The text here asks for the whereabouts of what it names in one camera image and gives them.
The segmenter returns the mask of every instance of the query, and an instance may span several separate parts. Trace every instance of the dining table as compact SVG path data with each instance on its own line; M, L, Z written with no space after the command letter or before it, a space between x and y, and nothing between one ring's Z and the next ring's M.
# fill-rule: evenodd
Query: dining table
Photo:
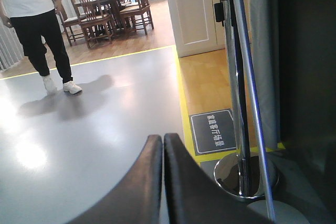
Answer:
M124 9L125 7L121 5L120 0L90 0L89 1L92 4L100 4L101 6L107 6L109 4L111 8L112 14L115 16L117 20L117 25L119 28L122 28L122 20L120 17L120 11ZM80 7L81 3L74 3L75 6Z

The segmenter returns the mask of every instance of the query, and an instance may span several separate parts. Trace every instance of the stanchion base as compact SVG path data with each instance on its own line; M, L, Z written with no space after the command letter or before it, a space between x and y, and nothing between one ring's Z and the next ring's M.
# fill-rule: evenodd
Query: stanchion base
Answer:
M277 200L274 200L273 204L276 224L309 224L309 221L305 218L305 216L296 208ZM267 208L265 200L253 202L247 207L267 218Z
M278 183L279 176L276 167L271 160L268 162L269 181L274 188ZM259 156L257 153L251 153L250 158L250 190L249 195L242 195L241 185L239 184L238 158L236 153L223 157L215 166L214 176L217 184L226 192L231 194L239 201L254 201L265 196L263 181L259 169Z

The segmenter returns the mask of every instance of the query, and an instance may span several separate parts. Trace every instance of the chrome pole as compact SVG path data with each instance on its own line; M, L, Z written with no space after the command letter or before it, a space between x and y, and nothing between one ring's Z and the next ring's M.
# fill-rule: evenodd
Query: chrome pole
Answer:
M266 148L261 125L260 110L258 104L257 88L254 78L251 48L248 38L244 0L234 0L235 12L237 17L238 33L240 37L240 46L242 48L244 68L247 75L247 84L249 87L253 119L255 124L256 136L258 140L259 162L261 175L264 183L266 206L268 218L275 223L275 211L272 199L271 186L269 182L268 164L266 159Z

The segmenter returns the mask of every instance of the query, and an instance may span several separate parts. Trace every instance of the curtain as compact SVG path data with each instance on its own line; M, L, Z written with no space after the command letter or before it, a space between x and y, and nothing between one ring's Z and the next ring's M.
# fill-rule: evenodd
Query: curtain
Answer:
M23 58L22 46L13 28L0 22L0 70L5 70Z
M277 13L277 0L250 0L252 58L262 129L266 146L272 149L280 141Z

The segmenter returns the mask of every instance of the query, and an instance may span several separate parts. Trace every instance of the chrome metal rod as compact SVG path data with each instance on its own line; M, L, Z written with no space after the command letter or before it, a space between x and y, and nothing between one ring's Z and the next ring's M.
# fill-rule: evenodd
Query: chrome metal rod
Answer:
M223 2L224 6L227 61L239 170L239 194L243 197L249 197L251 191L250 147L247 127L243 58L240 49L233 0L220 1Z
M263 183L265 187L264 189L265 189L267 214L268 214L268 218L275 223L275 212L274 212L274 205L273 205L273 200L272 200L271 186L269 182L268 165L267 165L267 159L266 159L266 148L265 148L265 141L264 141L264 135L263 135L263 127L261 125L257 88L256 88L256 83L255 83L255 78L254 78L253 63L252 63L252 57L251 57L251 48L250 48L250 43L249 43L249 38L248 38L244 0L234 0L234 3L235 3L235 11L236 11L236 17L237 17L238 33L239 33L239 38L240 38L240 46L242 48L244 67L245 67L246 76L247 76L247 84L249 87L253 119L254 119L254 124L255 124L255 131L256 131L256 136L257 136L257 141L258 141L259 162L260 162L260 168L261 168L260 173L263 178Z

